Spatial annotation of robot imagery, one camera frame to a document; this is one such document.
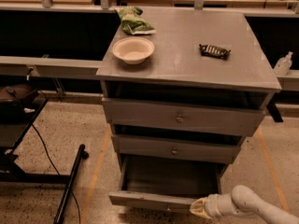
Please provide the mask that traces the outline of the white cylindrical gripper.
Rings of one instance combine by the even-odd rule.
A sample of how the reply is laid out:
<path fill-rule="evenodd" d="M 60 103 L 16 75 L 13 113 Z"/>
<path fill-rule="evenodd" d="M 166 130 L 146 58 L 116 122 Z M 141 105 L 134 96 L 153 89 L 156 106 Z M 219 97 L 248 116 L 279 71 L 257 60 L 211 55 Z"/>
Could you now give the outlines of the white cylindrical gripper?
<path fill-rule="evenodd" d="M 232 197 L 230 194 L 210 194 L 193 202 L 190 212 L 205 219 L 231 216 L 234 213 Z"/>

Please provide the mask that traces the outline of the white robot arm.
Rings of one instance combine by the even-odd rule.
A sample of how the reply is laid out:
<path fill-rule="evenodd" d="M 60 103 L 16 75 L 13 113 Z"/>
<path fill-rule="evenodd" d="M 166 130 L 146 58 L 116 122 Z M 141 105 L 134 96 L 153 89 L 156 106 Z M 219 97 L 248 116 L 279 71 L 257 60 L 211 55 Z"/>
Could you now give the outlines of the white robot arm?
<path fill-rule="evenodd" d="M 247 186 L 237 185 L 230 193 L 210 194 L 193 202 L 190 212 L 202 218 L 246 217 L 255 214 L 267 224 L 299 224 L 296 217 L 264 201 Z"/>

